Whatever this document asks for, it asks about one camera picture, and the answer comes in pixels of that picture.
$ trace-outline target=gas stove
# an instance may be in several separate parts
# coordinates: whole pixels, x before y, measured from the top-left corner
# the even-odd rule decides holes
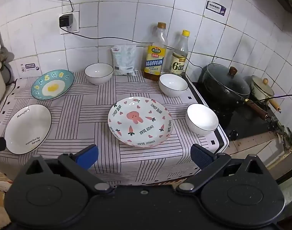
[[[250,107],[240,105],[235,108],[221,105],[217,103],[217,100],[215,100],[211,94],[206,91],[202,83],[193,82],[193,84],[208,106],[217,115],[222,129],[230,141],[259,135],[270,131],[269,123],[262,120]],[[256,101],[256,98],[252,95],[250,95],[250,99],[252,101]],[[272,122],[278,121],[274,115],[274,112],[268,105],[264,103],[258,103],[258,105],[269,113]]]

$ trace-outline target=screw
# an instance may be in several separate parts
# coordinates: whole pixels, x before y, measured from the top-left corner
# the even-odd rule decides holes
[[[101,182],[101,183],[97,183],[95,185],[95,189],[96,190],[99,190],[99,191],[106,191],[110,188],[110,185],[108,185],[107,183],[105,182]]]
[[[189,182],[184,182],[184,183],[181,183],[181,184],[179,185],[179,188],[180,188],[181,190],[186,190],[186,191],[188,191],[188,190],[192,190],[192,189],[194,188],[194,185],[191,184],[191,183],[189,183]]]

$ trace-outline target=blue plate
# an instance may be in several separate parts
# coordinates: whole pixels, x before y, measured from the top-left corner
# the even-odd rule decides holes
[[[67,70],[54,70],[38,78],[31,89],[38,100],[55,99],[62,96],[72,85],[74,76]]]

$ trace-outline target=white plate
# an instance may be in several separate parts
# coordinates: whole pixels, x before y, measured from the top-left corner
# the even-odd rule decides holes
[[[163,143],[174,127],[168,110],[159,102],[145,97],[118,101],[108,114],[108,125],[116,138],[136,147]]]
[[[32,104],[22,108],[5,129],[7,149],[17,155],[33,151],[47,137],[51,123],[51,113],[45,106]]]

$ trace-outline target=pot lid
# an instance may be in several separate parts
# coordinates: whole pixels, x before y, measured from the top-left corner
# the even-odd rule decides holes
[[[272,88],[268,85],[268,79],[260,79],[257,76],[252,76],[252,81],[254,82],[254,84],[264,93],[266,93],[266,95],[268,96],[274,96],[274,92],[272,90]]]
[[[207,65],[207,71],[214,80],[229,90],[243,96],[250,94],[249,85],[237,73],[235,67],[228,68],[220,64],[211,63]]]

